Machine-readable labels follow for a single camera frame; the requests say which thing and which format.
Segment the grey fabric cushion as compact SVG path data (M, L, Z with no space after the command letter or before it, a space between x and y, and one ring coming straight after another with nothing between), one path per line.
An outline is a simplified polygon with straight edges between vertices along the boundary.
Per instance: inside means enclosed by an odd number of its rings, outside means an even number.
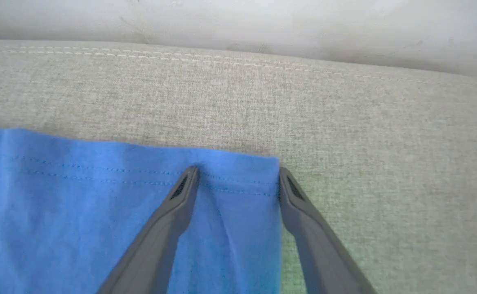
M477 294L477 78L0 40L0 127L277 156L380 294Z

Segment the blue shirt white red trim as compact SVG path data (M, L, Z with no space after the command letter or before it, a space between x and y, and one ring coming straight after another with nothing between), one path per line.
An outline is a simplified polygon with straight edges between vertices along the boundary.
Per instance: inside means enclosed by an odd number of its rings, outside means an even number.
M93 294L195 165L168 294L279 294L279 160L0 129L0 294Z

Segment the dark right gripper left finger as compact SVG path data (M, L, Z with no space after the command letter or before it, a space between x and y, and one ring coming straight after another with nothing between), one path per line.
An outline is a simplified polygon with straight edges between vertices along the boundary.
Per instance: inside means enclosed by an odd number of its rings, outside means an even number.
M199 182L197 166L184 170L96 294L167 294L178 241L190 225Z

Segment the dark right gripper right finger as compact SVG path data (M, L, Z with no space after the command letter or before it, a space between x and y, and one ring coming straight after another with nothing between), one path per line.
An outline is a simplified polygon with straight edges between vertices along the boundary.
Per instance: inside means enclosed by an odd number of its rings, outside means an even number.
M279 173L279 204L283 224L296 242L307 294L377 294L285 167Z

